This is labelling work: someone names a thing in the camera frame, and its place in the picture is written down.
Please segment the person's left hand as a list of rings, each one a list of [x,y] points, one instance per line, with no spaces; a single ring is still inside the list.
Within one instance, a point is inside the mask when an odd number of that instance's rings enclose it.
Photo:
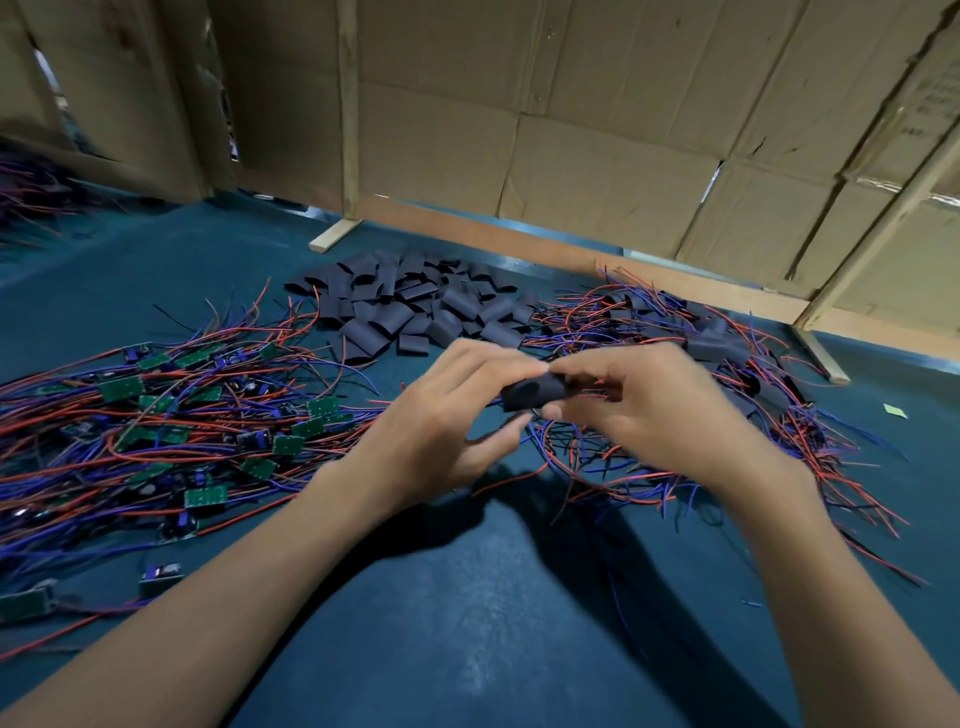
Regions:
[[[547,363],[513,348],[458,339],[311,485],[374,506],[386,516],[469,486],[459,455],[484,410],[511,384],[546,374]]]

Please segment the person's right hand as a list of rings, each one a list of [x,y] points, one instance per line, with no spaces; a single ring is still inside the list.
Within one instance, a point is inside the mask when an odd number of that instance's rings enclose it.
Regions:
[[[624,422],[594,431],[646,464],[696,481],[722,504],[815,496],[807,466],[751,425],[678,346],[598,347],[558,358],[549,372],[621,384],[607,401],[626,411]]]

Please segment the black heat-shrink sleeve with wires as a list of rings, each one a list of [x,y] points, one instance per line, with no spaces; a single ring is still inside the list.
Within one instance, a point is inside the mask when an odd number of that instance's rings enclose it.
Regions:
[[[603,378],[547,372],[504,387],[499,393],[499,403],[505,413],[516,413],[540,410],[583,393],[609,394],[620,390],[621,384]]]

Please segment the person's right forearm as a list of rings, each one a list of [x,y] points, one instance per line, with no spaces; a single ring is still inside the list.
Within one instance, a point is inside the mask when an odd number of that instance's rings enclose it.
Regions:
[[[960,728],[960,693],[850,551],[812,473],[765,448],[714,486],[750,545],[805,728]]]

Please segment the person's left forearm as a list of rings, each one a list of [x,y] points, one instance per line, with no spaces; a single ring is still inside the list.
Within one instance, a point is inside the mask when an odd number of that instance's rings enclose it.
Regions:
[[[322,580],[403,496],[345,460],[0,713],[0,728],[215,728]]]

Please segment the pile of flat black sleeves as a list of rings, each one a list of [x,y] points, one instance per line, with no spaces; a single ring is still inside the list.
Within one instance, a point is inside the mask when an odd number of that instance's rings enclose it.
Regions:
[[[518,349],[540,296],[506,271],[420,250],[376,249],[302,273],[285,291],[318,303],[317,327],[342,362],[362,366],[390,349],[426,357],[470,338]]]

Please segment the long wooden base strip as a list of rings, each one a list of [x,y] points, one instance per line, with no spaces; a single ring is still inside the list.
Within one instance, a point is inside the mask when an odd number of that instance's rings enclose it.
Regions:
[[[627,272],[679,297],[781,324],[793,324],[807,305],[798,297],[583,248],[378,195],[362,194],[358,210],[367,221],[385,227],[550,268],[590,275],[598,275],[600,269]],[[960,365],[960,334],[912,329],[844,309],[829,311],[814,330]]]

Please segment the heap of bare green circuit boards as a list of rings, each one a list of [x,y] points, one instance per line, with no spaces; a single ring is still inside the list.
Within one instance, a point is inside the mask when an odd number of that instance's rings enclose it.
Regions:
[[[180,337],[0,382],[0,665],[156,602],[184,566],[148,561],[119,604],[58,581],[289,504],[411,379],[396,341],[325,327],[317,286],[208,304]]]

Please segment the cardboard partition panel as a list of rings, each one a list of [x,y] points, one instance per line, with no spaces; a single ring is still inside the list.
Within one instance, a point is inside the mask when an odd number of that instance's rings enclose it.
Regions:
[[[0,0],[0,140],[91,183],[211,194],[188,102],[207,0]]]
[[[342,210],[337,0],[207,0],[237,183]]]

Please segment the heap of sleeved wired modules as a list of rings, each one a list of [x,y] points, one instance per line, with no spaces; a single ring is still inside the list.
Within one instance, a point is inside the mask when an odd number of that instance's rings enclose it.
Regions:
[[[616,345],[677,344],[708,372],[747,423],[811,467],[829,512],[855,514],[899,536],[896,524],[906,520],[846,474],[855,464],[845,456],[859,449],[860,440],[906,455],[821,408],[815,400],[817,385],[787,368],[791,362],[811,363],[779,354],[770,344],[784,351],[788,347],[776,336],[637,279],[611,276],[591,288],[560,290],[549,299],[515,284],[500,269],[474,265],[467,275],[463,291],[478,300],[479,309],[475,319],[464,323],[466,334],[517,343],[548,360]],[[548,495],[562,495],[555,518],[570,507],[603,518],[630,505],[656,507],[666,516],[670,503],[684,501],[690,508],[702,490],[690,478],[643,463],[598,432],[541,417],[534,417],[528,431],[527,439],[543,460],[535,474],[551,476]]]

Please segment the large cardboard partition wall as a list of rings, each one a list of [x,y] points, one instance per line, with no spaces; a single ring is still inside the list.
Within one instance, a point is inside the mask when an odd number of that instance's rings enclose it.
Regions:
[[[812,299],[960,116],[960,0],[359,0],[364,193]],[[960,324],[924,200],[834,309]]]

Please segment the upright wooden post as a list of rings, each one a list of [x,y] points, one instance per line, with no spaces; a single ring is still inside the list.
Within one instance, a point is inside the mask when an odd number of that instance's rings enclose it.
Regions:
[[[358,0],[337,0],[338,69],[342,137],[342,215],[311,240],[309,250],[325,254],[361,225],[360,72]]]

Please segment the slanted wooden post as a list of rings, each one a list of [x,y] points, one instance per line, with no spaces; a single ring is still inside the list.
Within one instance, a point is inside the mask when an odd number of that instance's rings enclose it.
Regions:
[[[875,258],[892,241],[906,220],[928,197],[931,190],[950,168],[960,160],[960,120],[918,166],[905,186],[894,196],[882,213],[870,224],[839,267],[812,297],[791,325],[791,332],[814,363],[832,384],[846,385],[850,376],[816,338],[814,327]]]

